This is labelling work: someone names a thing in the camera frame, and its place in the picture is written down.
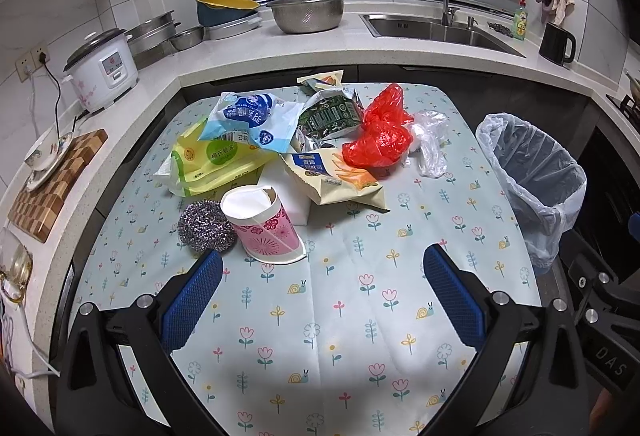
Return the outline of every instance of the large stainless steel basin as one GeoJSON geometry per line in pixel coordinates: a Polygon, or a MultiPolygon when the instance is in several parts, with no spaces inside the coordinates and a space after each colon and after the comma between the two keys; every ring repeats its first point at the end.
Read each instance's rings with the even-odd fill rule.
{"type": "Polygon", "coordinates": [[[400,15],[361,15],[360,17],[374,37],[436,40],[524,56],[475,26],[469,30],[464,24],[443,26],[436,19],[400,15]]]}

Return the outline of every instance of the blue and white package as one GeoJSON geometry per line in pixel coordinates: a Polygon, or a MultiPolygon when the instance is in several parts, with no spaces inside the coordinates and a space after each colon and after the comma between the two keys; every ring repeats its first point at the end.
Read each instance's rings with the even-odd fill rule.
{"type": "Polygon", "coordinates": [[[249,96],[224,92],[198,139],[212,140],[227,133],[245,132],[248,138],[235,134],[234,141],[287,152],[303,107],[302,102],[286,101],[268,92],[249,96]]]}

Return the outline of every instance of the white countertop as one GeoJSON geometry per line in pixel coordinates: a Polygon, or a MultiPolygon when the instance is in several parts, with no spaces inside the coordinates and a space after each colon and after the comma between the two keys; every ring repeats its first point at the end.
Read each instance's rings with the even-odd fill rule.
{"type": "MultiPolygon", "coordinates": [[[[616,93],[617,84],[593,73],[597,80],[606,83],[603,85],[574,70],[556,66],[540,57],[538,46],[529,40],[520,42],[495,34],[524,54],[523,58],[430,40],[372,37],[355,12],[433,17],[440,12],[440,5],[355,2],[346,5],[346,11],[338,28],[310,35],[283,34],[270,19],[270,12],[265,12],[262,27],[257,30],[225,40],[205,41],[141,70],[140,81],[135,88],[110,108],[89,117],[76,128],[77,134],[105,129],[109,138],[67,196],[47,242],[42,244],[14,226],[10,227],[33,254],[33,276],[25,307],[33,339],[39,347],[45,352],[49,348],[63,280],[86,221],[102,191],[139,136],[182,86],[256,72],[349,64],[404,64],[493,72],[546,83],[590,97],[640,154],[640,135],[606,98],[606,94],[616,93]]],[[[500,21],[495,16],[474,10],[460,10],[456,20],[466,22],[468,15],[474,15],[483,29],[487,29],[487,20],[500,21]]],[[[574,69],[589,71],[581,66],[574,69]]],[[[27,176],[27,167],[23,165],[0,201],[0,217],[6,217],[27,176]]],[[[41,362],[27,350],[17,315],[15,325],[14,366],[24,372],[43,369],[41,362]]],[[[32,380],[26,384],[24,393],[36,413],[51,426],[47,381],[32,380]]]]}

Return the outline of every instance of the pink paper cup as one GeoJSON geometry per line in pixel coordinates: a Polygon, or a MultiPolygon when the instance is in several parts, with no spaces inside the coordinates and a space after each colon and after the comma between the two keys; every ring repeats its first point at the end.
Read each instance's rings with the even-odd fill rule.
{"type": "Polygon", "coordinates": [[[236,187],[222,197],[220,208],[254,259],[290,264],[306,257],[305,245],[273,187],[236,187]]]}

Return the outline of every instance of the plate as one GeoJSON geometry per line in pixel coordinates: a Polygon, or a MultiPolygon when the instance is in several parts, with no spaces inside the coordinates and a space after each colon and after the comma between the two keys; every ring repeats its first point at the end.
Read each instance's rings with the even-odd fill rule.
{"type": "Polygon", "coordinates": [[[25,185],[29,192],[33,192],[34,190],[37,190],[40,186],[42,186],[42,184],[49,179],[50,175],[53,174],[56,168],[60,166],[62,160],[66,156],[66,153],[71,147],[73,138],[74,134],[72,132],[68,132],[63,135],[58,140],[58,156],[56,157],[56,160],[53,162],[53,164],[45,171],[31,172],[25,185]]]}

